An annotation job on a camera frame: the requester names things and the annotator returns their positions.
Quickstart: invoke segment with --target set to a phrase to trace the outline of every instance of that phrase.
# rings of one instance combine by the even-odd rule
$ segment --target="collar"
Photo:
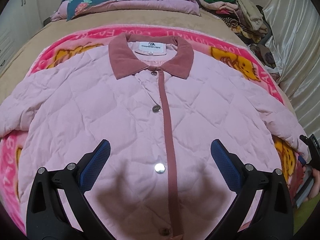
[[[160,68],[173,76],[183,79],[189,76],[193,64],[194,52],[191,44],[185,39],[180,36],[151,37],[121,33],[109,43],[109,58],[116,79],[133,75],[149,67],[140,61],[128,47],[128,42],[135,41],[160,42],[176,45],[178,47],[177,54],[172,59],[163,63]]]

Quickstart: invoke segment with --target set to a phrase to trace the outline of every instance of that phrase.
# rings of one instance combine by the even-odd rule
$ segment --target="white curtain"
[[[320,16],[310,0],[270,0],[264,8],[267,42],[288,96],[308,136],[320,139]]]

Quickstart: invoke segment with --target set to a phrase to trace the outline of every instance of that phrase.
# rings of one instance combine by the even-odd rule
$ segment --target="jacket sleeve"
[[[76,68],[81,67],[82,57],[83,54],[75,55],[55,68],[41,70],[23,79],[0,105],[0,137],[12,130],[28,131],[40,106]]]
[[[258,111],[270,133],[286,141],[306,160],[308,147],[299,139],[306,133],[293,113],[265,89],[245,79],[241,72],[231,67],[224,67],[223,72]]]

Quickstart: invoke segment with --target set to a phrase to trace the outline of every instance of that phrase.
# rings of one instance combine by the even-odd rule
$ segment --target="human hand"
[[[308,197],[306,197],[304,202],[314,198],[320,192],[320,171],[312,168],[312,175],[313,175],[313,177],[315,179],[315,182],[314,182],[314,184],[313,184],[313,186],[312,186],[312,188],[311,188],[311,190],[309,192]]]

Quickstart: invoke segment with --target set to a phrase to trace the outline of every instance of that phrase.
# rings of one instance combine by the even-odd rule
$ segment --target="pink pillowcase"
[[[64,1],[61,3],[59,9],[54,14],[51,15],[52,22],[67,18],[68,3],[69,3],[69,1]]]
[[[59,9],[51,16],[55,22],[67,18],[69,1],[61,3]],[[200,15],[199,5],[195,0],[110,0],[81,11],[78,15],[114,10],[161,10]]]

